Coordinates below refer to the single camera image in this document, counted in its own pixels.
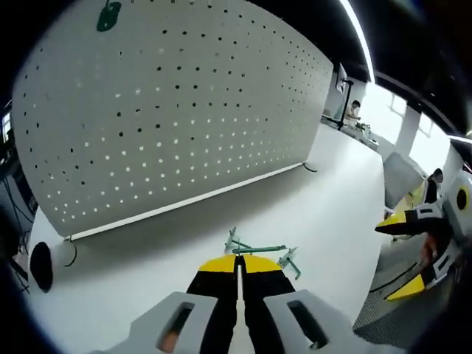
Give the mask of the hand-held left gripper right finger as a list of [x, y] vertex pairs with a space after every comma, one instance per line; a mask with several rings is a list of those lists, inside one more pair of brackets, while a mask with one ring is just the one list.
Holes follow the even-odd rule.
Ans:
[[307, 290], [295, 290], [274, 261], [245, 254], [245, 321], [256, 353], [370, 353], [348, 318]]

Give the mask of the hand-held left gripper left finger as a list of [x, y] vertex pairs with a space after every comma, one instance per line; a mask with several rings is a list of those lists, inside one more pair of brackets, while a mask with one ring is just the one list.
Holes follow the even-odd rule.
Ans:
[[175, 291], [132, 321], [106, 353], [227, 353], [237, 320], [237, 256], [205, 262]]

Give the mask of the person's right hand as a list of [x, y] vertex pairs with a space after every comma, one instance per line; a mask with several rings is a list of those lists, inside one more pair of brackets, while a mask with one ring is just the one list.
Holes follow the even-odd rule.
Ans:
[[426, 233], [426, 237], [420, 250], [420, 264], [422, 268], [430, 266], [436, 256], [440, 240], [432, 234]]

